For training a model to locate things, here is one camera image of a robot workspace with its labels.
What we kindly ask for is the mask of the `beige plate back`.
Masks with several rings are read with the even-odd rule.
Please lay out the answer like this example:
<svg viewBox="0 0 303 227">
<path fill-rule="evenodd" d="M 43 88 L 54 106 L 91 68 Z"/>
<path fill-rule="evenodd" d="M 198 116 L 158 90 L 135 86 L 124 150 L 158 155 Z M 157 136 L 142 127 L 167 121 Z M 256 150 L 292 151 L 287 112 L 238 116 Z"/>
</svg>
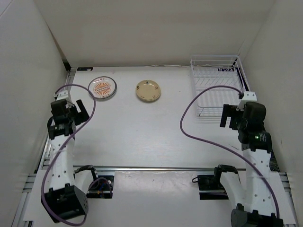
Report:
<svg viewBox="0 0 303 227">
<path fill-rule="evenodd" d="M 153 80 L 140 81 L 135 88 L 137 97 L 144 102 L 154 102 L 161 96 L 161 88 Z"/>
</svg>

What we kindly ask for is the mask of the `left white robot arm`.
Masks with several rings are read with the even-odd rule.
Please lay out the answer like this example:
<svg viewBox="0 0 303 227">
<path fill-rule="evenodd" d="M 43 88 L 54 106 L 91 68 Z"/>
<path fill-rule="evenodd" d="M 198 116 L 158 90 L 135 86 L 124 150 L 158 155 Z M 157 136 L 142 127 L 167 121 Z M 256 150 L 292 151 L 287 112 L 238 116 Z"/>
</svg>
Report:
<svg viewBox="0 0 303 227">
<path fill-rule="evenodd" d="M 92 165 L 73 168 L 75 133 L 90 117 L 81 100 L 73 104 L 67 97 L 51 102 L 51 113 L 47 129 L 53 153 L 41 185 L 41 203 L 54 223 L 79 227 L 83 222 L 72 223 L 70 219 L 87 216 L 88 189 L 99 184 Z"/>
</svg>

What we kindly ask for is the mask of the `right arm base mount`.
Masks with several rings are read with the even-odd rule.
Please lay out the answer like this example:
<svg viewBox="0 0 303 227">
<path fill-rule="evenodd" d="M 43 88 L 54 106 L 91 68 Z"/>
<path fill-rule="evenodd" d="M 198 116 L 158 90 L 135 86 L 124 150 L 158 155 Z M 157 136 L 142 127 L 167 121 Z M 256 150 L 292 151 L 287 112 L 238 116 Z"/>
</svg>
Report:
<svg viewBox="0 0 303 227">
<path fill-rule="evenodd" d="M 199 199 L 202 201 L 228 200 L 224 187 L 214 175 L 198 175 L 192 179 L 198 185 Z"/>
</svg>

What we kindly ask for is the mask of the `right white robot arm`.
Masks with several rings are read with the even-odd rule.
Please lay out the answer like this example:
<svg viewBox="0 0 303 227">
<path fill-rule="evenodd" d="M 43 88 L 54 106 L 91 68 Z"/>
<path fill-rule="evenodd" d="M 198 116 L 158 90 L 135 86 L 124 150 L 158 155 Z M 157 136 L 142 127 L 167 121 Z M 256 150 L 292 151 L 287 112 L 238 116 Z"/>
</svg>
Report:
<svg viewBox="0 0 303 227">
<path fill-rule="evenodd" d="M 240 158 L 246 163 L 246 185 L 242 186 L 239 173 L 233 166 L 215 168 L 213 185 L 225 189 L 233 206 L 233 227 L 282 227 L 277 198 L 269 184 L 272 139 L 265 130 L 266 108 L 263 104 L 247 102 L 243 109 L 224 105 L 220 126 L 238 132 L 242 145 Z"/>
</svg>

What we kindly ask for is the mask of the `white plate orange sunburst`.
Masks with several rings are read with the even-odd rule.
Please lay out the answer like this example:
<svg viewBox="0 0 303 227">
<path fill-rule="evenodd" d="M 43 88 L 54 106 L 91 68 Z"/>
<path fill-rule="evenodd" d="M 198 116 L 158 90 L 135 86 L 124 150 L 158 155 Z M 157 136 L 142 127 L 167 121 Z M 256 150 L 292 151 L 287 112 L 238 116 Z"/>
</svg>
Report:
<svg viewBox="0 0 303 227">
<path fill-rule="evenodd" d="M 93 79 L 88 85 L 89 91 L 98 100 L 109 99 L 117 91 L 117 83 L 111 77 L 101 76 Z"/>
</svg>

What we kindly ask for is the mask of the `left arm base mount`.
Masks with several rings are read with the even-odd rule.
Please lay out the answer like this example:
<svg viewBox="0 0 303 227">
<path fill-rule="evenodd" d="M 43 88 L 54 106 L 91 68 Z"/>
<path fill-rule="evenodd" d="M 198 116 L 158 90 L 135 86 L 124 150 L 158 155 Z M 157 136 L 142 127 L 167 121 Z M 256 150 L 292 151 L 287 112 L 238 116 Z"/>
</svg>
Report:
<svg viewBox="0 0 303 227">
<path fill-rule="evenodd" d="M 99 180 L 92 187 L 90 187 L 87 197 L 89 199 L 111 199 L 114 190 L 114 176 L 102 175 L 105 180 Z"/>
</svg>

